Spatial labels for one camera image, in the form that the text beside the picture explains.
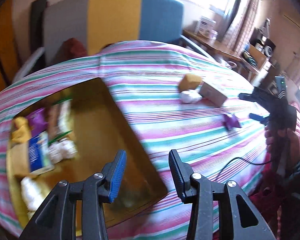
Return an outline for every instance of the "open box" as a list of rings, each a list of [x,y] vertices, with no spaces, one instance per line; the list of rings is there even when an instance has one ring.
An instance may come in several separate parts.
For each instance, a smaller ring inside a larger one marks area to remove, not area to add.
[[[29,106],[17,116],[52,105],[71,97],[71,119],[78,150],[74,159],[55,164],[55,169],[39,175],[35,180],[46,197],[61,180],[77,182],[100,172],[105,163],[114,159],[119,149],[127,153],[126,168],[118,197],[112,204],[104,204],[106,226],[116,225],[153,205],[167,194],[167,189],[150,162],[123,114],[115,104],[100,78],[92,79]],[[12,203],[22,227],[29,219],[22,200],[20,180],[13,174],[11,143],[7,151],[7,175]],[[77,236],[81,235],[81,203],[77,203]]]

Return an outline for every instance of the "small brown box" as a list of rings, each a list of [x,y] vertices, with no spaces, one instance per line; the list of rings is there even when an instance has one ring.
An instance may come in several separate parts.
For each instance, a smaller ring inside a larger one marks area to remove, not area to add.
[[[186,91],[189,89],[196,89],[202,82],[202,77],[195,74],[185,74],[179,83],[179,91]]]
[[[221,86],[207,82],[203,82],[199,94],[209,99],[217,107],[222,107],[223,103],[227,100],[227,96],[223,93],[224,89]]]

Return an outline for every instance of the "person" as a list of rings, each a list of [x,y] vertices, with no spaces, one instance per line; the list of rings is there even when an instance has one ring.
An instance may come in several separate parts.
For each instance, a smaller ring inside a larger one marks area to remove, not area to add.
[[[300,137],[291,129],[278,130],[278,136],[290,139],[286,175],[283,180],[279,179],[271,170],[270,163],[267,164],[259,191],[250,196],[250,200],[270,225],[277,239],[300,240]],[[275,136],[267,126],[265,137],[267,151],[271,153]]]

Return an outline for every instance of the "metal screw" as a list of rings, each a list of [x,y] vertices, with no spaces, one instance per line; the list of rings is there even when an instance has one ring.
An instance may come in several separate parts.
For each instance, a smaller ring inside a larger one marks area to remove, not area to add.
[[[200,173],[193,173],[192,174],[192,178],[194,178],[194,179],[201,179],[201,174]]]
[[[64,186],[66,186],[68,184],[68,182],[66,181],[66,180],[61,180],[60,182],[59,182],[59,186],[60,187],[64,187]]]
[[[237,183],[235,181],[233,181],[233,180],[229,180],[227,182],[227,184],[228,184],[229,187],[235,187],[235,186],[237,186]]]
[[[102,179],[102,178],[103,178],[103,174],[102,174],[101,172],[98,172],[98,173],[95,173],[95,174],[93,175],[93,177],[94,177],[95,179]]]

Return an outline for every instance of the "table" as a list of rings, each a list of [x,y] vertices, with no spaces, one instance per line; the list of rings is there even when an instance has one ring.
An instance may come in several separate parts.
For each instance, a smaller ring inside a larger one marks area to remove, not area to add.
[[[178,83],[186,73],[220,82],[228,96],[222,108],[210,101],[183,104]],[[169,169],[168,153],[176,149],[182,159],[210,180],[234,156],[261,163],[265,159],[264,127],[249,113],[265,115],[257,103],[238,99],[252,85],[238,73],[177,45],[151,41],[124,41],[91,57],[50,66],[0,92],[0,224],[19,236],[19,225],[10,199],[6,175],[6,150],[13,117],[33,103],[62,89],[101,78],[141,142],[168,189],[168,195],[142,213],[108,228],[109,239],[183,239],[191,205],[178,198]],[[235,114],[242,128],[227,131],[223,114]],[[218,177],[235,180],[245,192],[258,183],[262,166],[236,160]],[[213,208],[214,230],[218,207]]]
[[[228,57],[230,59],[234,59],[236,61],[241,61],[241,58],[236,56],[234,52],[227,48],[224,44],[222,44],[219,41],[214,41],[208,38],[205,38],[199,34],[194,34],[193,32],[183,30],[183,35],[192,38],[202,44],[203,46],[207,47],[209,50],[211,50],[215,54],[222,55],[224,57]]]

